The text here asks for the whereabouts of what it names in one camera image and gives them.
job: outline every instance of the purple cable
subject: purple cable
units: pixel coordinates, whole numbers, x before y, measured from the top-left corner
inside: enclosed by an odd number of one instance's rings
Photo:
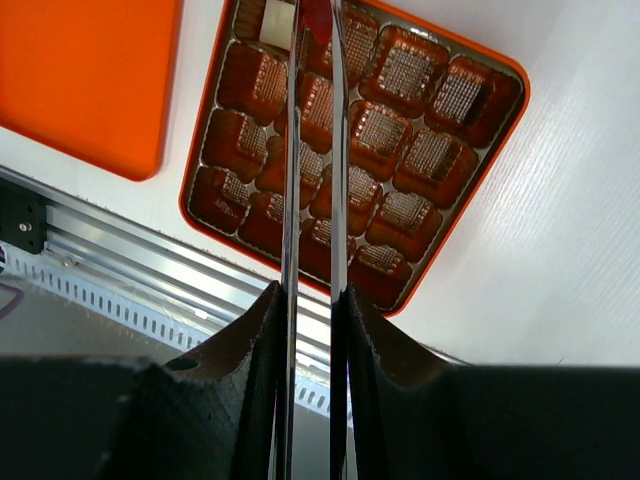
[[[22,300],[24,300],[24,292],[19,288],[10,287],[9,285],[5,285],[4,283],[0,283],[0,290],[15,294],[15,297],[13,297],[9,303],[0,308],[0,320],[2,320],[4,317],[8,316],[11,312],[18,308],[18,305],[22,303]]]

